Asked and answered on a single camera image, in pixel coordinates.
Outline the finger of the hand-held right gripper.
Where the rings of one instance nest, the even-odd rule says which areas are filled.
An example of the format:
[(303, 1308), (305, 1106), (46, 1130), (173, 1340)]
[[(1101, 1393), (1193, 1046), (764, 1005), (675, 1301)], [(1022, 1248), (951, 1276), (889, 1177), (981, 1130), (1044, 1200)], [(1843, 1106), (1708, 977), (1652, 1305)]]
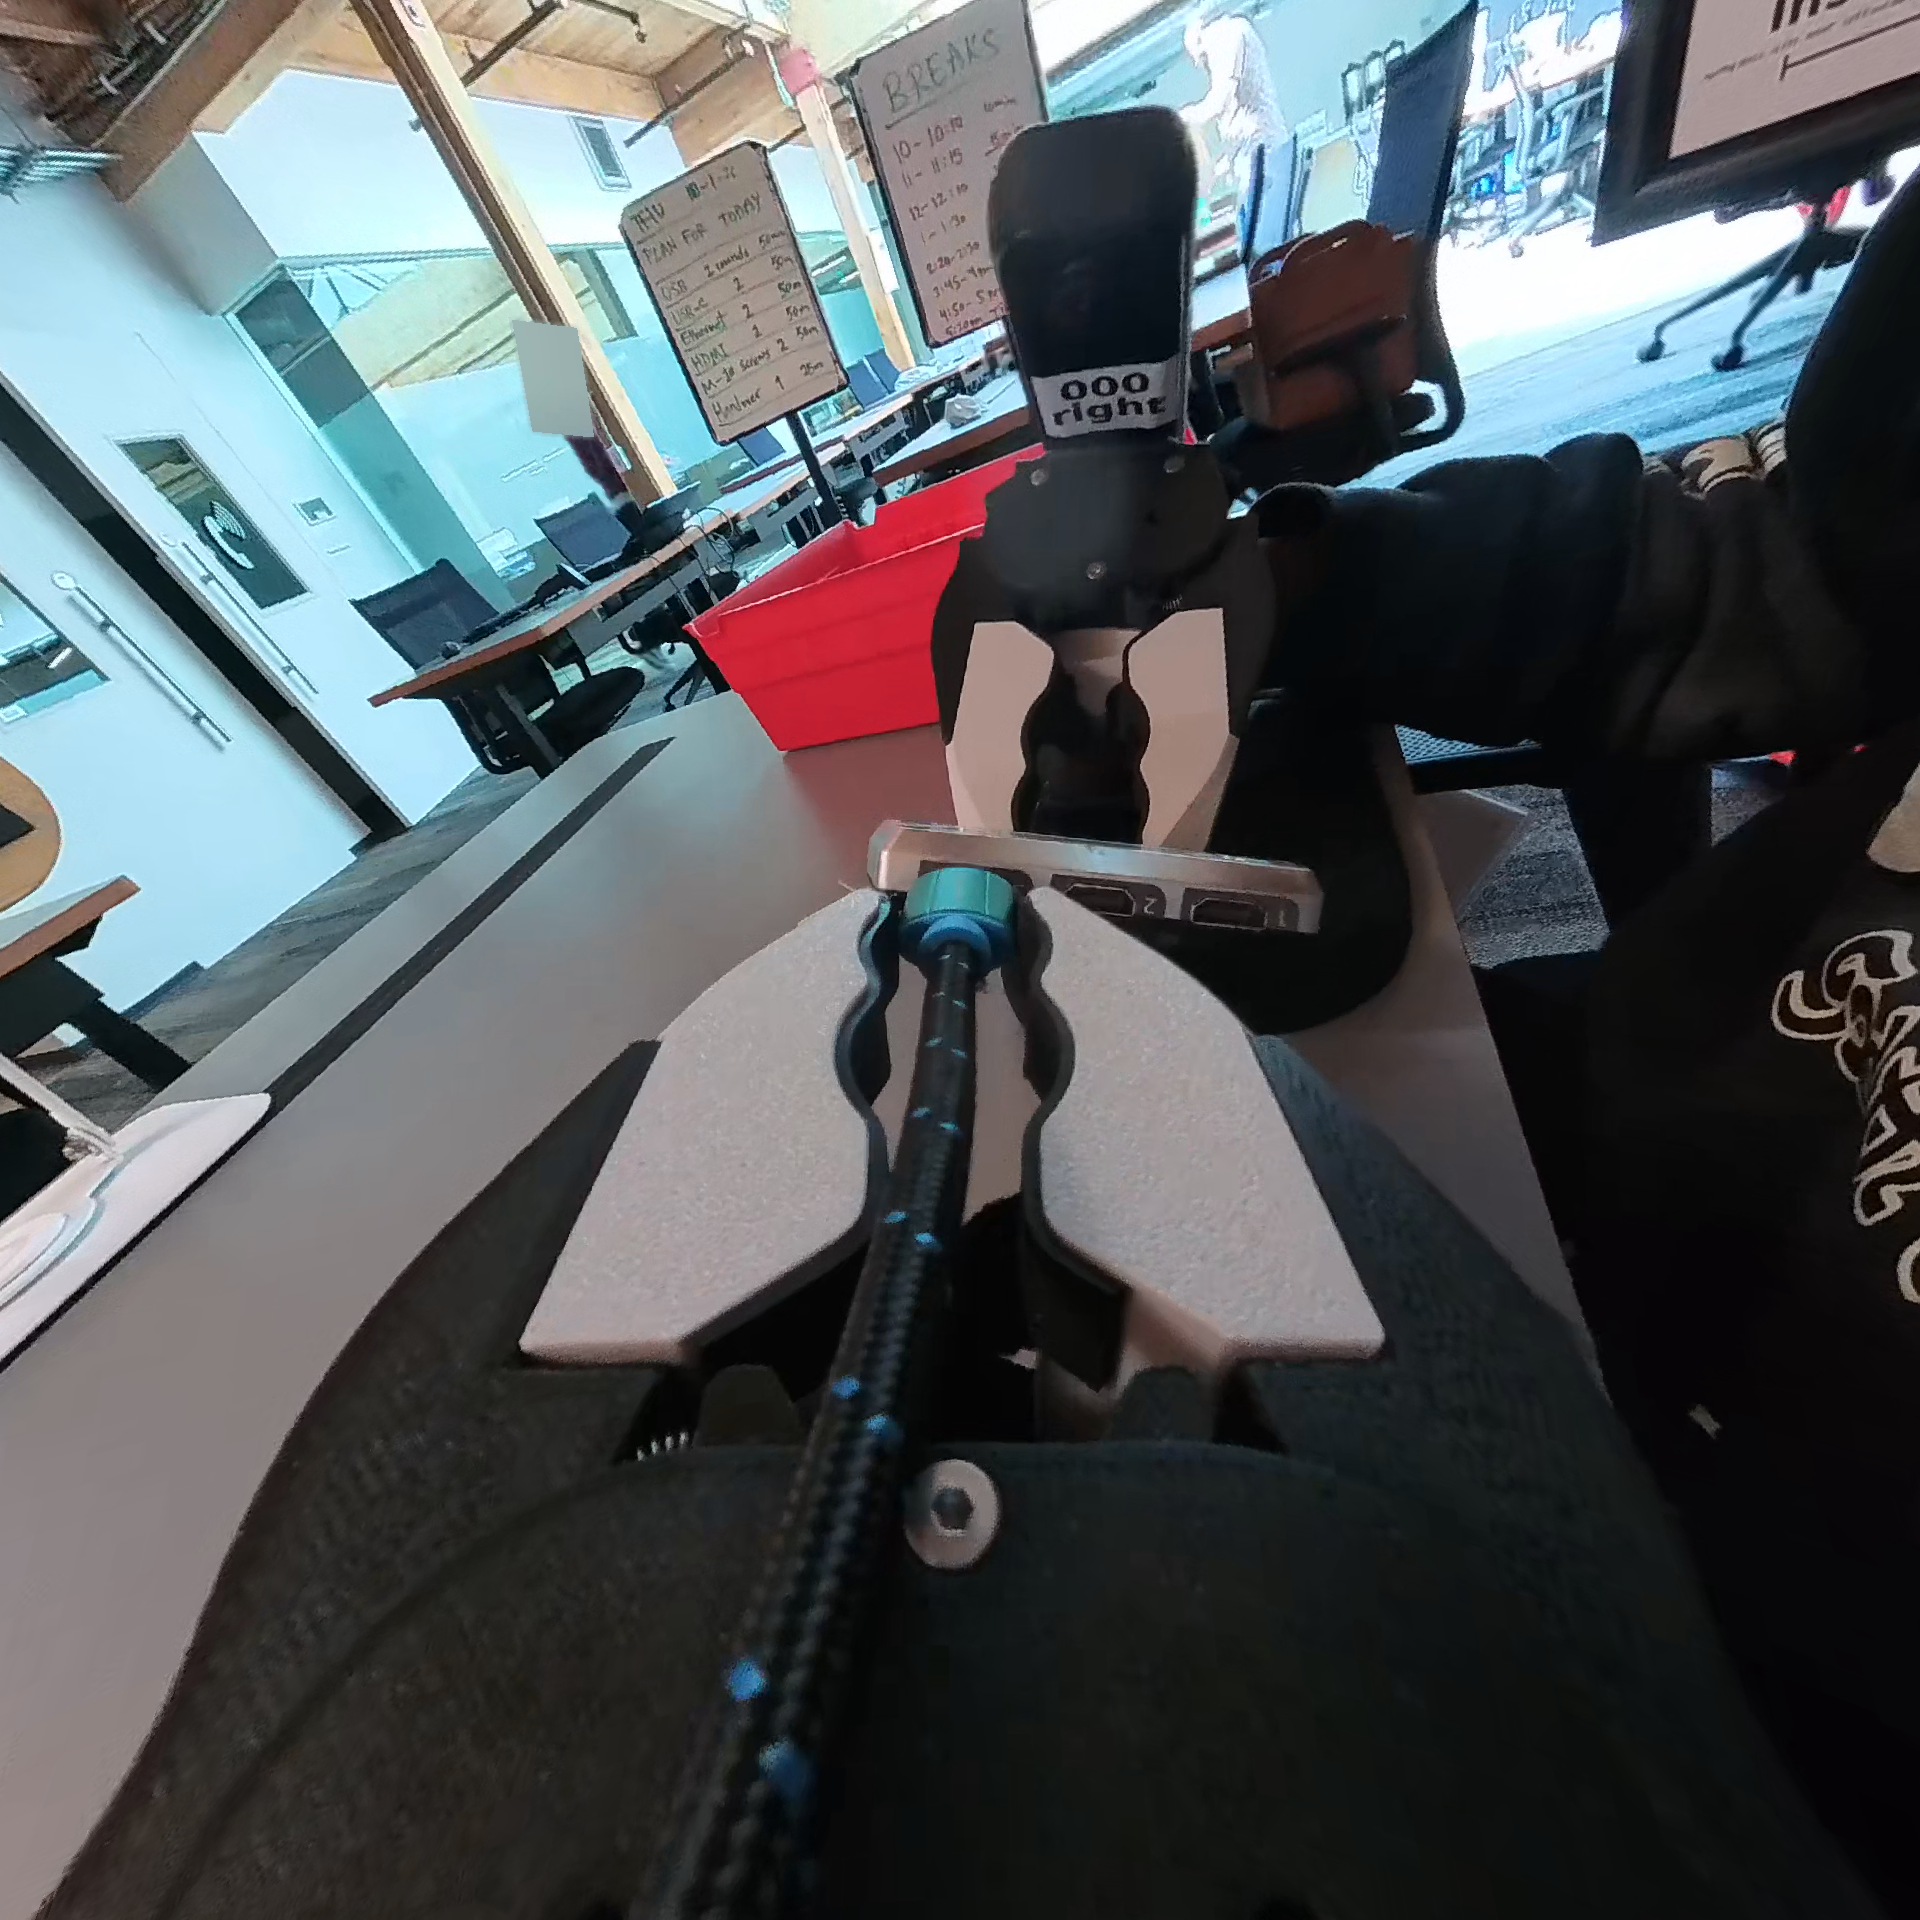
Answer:
[(1225, 616), (1180, 608), (1141, 631), (1122, 653), (1122, 688), (1141, 701), (1147, 723), (1145, 845), (1205, 853), (1241, 752)]
[(950, 756), (958, 828), (1039, 828), (1035, 712), (1048, 696), (1079, 704), (1052, 640), (1018, 618), (984, 618), (968, 637)]

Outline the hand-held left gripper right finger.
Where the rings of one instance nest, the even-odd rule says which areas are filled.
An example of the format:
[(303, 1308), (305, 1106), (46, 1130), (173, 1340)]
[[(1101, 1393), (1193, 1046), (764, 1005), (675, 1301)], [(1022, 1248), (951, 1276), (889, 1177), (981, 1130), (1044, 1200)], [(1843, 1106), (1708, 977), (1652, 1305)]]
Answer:
[(1177, 1364), (1362, 1363), (1384, 1320), (1253, 1033), (1059, 888), (1031, 898), (1035, 1339), (1084, 1390)]

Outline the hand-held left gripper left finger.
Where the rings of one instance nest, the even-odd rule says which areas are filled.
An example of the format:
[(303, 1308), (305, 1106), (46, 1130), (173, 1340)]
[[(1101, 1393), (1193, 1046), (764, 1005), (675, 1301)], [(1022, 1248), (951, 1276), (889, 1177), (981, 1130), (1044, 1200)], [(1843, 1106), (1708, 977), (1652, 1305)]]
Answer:
[(887, 1182), (897, 910), (854, 888), (679, 1013), (521, 1333), (696, 1364), (868, 1242)]

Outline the grey multiport hub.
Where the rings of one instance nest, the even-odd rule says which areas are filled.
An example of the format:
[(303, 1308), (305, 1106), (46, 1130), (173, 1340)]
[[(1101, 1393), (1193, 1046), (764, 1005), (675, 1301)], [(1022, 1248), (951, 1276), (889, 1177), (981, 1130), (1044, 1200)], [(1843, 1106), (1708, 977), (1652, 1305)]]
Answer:
[(1018, 894), (1059, 888), (1122, 924), (1196, 924), (1259, 935), (1318, 935), (1322, 878), (1297, 863), (1116, 845), (1035, 831), (968, 831), (951, 823), (881, 820), (871, 878), (906, 894), (921, 875), (981, 869)]

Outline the person's right forearm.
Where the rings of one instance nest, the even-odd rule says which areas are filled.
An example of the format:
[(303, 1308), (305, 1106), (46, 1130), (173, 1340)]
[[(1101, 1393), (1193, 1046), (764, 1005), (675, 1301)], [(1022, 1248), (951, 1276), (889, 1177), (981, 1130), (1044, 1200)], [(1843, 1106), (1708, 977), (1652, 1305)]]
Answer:
[(1916, 723), (1916, 175), (1776, 428), (1625, 433), (1258, 507), (1267, 688), (1479, 746), (1724, 758)]

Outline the red plastic bin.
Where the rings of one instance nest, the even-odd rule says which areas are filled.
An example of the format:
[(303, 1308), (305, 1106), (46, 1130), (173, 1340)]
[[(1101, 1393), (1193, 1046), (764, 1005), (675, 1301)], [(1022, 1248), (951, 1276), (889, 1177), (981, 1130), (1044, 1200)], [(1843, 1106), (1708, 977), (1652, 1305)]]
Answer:
[(838, 523), (691, 618), (691, 637), (777, 750), (939, 720), (933, 618), (986, 496), (1040, 447), (1009, 453)]

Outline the brown chair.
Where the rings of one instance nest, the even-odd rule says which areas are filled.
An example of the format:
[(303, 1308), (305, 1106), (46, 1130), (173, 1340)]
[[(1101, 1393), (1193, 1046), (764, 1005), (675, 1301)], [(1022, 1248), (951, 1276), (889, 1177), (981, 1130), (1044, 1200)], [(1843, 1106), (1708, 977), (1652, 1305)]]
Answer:
[(1342, 418), (1395, 424), (1420, 381), (1420, 244), (1375, 222), (1342, 222), (1253, 260), (1253, 363), (1242, 415), (1269, 432)]

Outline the black textured pad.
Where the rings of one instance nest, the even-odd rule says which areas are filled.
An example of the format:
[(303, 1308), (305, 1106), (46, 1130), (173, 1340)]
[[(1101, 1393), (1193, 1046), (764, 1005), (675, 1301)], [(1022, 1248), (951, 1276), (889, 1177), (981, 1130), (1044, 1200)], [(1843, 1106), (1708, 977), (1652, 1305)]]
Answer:
[(1368, 726), (1293, 691), (1265, 696), (1249, 709), (1210, 850), (1306, 867), (1324, 888), (1314, 935), (1278, 935), (1259, 956), (1193, 965), (1253, 1033), (1338, 1018), (1403, 969), (1409, 878)]

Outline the tall black office chair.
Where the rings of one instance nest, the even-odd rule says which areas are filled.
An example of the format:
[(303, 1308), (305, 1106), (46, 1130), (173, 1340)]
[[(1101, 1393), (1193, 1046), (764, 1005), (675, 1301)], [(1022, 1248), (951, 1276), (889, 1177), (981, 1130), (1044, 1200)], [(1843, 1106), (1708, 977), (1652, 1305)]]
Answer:
[(1439, 389), (1440, 418), (1432, 424), (1432, 396), (1409, 392), (1398, 400), (1403, 428), (1398, 453), (1424, 453), (1447, 440), (1466, 421), (1466, 392), (1439, 303), (1439, 239), (1446, 230), (1457, 127), (1468, 102), (1472, 48), (1479, 4), (1457, 5), (1409, 56), (1390, 60), (1381, 147), (1374, 170), (1368, 222), (1388, 227), (1414, 244), (1414, 382)]

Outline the wooden desk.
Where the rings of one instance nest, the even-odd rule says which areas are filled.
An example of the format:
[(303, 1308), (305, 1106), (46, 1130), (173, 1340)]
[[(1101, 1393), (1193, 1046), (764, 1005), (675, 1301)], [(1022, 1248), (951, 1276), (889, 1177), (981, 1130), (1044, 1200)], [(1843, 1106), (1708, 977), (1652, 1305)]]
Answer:
[(644, 621), (662, 604), (684, 604), (684, 596), (696, 586), (703, 586), (708, 601), (717, 601), (720, 590), (711, 586), (711, 575), (725, 570), (735, 562), (749, 534), (775, 529), (792, 507), (808, 499), (808, 493), (811, 485), (800, 480), (797, 466), (775, 469), (753, 481), (742, 481), (717, 507), (684, 519), (684, 534), (679, 534), (679, 539), (671, 539), (653, 556), (637, 562), (598, 586), (578, 586), (577, 577), (564, 577), (564, 586), (547, 600), (513, 608), (525, 616), (525, 621), (499, 632), (489, 649), (466, 653), (463, 660), (420, 679), (390, 648), (406, 675), (394, 683), (372, 691), (369, 704), (411, 704), (414, 691), (429, 691), (439, 680), (479, 672), (485, 660), (557, 632), (571, 637), (593, 667), (593, 653), (598, 648), (620, 644), (631, 625)]
[(85, 1044), (153, 1091), (189, 1070), (189, 1060), (174, 1046), (118, 1013), (107, 997), (69, 965), (71, 956), (94, 943), (107, 914), (133, 898), (136, 882), (131, 875), (112, 875), (101, 887), (5, 917), (5, 1056), (22, 1060), (55, 1031), (76, 1026)]

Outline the person's black printed hoodie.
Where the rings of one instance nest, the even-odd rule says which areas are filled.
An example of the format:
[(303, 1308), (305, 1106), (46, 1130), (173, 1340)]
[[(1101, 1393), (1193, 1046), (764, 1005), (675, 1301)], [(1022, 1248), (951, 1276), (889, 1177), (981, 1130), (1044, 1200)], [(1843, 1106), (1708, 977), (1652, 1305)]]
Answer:
[(1474, 988), (1741, 1682), (1916, 1916), (1916, 720)]

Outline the black framed screen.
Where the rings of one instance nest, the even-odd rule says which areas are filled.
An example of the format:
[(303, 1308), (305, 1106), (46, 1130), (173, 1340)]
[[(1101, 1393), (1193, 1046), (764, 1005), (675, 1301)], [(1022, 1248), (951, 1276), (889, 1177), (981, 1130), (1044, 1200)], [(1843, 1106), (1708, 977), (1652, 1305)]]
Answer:
[(1591, 244), (1822, 205), (1916, 147), (1916, 4), (1622, 4)]

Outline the white door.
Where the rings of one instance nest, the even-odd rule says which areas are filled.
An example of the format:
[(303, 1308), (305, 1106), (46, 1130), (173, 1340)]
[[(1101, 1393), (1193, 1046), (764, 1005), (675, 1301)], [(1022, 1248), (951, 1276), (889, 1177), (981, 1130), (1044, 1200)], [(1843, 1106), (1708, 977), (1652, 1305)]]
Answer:
[(149, 529), (5, 388), (5, 737), (102, 838), (283, 831), (333, 858), (408, 828), (287, 657), (212, 608), (212, 563)]

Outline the whiteboard with black frame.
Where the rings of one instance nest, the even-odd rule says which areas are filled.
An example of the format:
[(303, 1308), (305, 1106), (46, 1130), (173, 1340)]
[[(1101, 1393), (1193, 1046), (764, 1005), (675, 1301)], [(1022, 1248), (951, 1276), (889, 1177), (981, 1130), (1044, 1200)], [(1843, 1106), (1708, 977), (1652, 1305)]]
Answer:
[(999, 157), (1048, 121), (1027, 4), (965, 4), (854, 66), (881, 198), (933, 349), (1002, 319), (991, 244)]
[(804, 412), (850, 388), (775, 159), (735, 139), (622, 210), (622, 244), (662, 313), (708, 439), (792, 428), (824, 523), (842, 496)]

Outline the white stand with base plate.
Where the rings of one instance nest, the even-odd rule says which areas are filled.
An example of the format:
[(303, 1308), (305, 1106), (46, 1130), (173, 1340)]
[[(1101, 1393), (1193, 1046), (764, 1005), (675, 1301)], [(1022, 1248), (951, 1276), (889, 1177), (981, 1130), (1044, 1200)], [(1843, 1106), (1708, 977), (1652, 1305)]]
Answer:
[(5, 1089), (61, 1134), (61, 1170), (5, 1211), (5, 1363), (17, 1358), (250, 1134), (267, 1091), (160, 1103), (121, 1130), (5, 1060)]

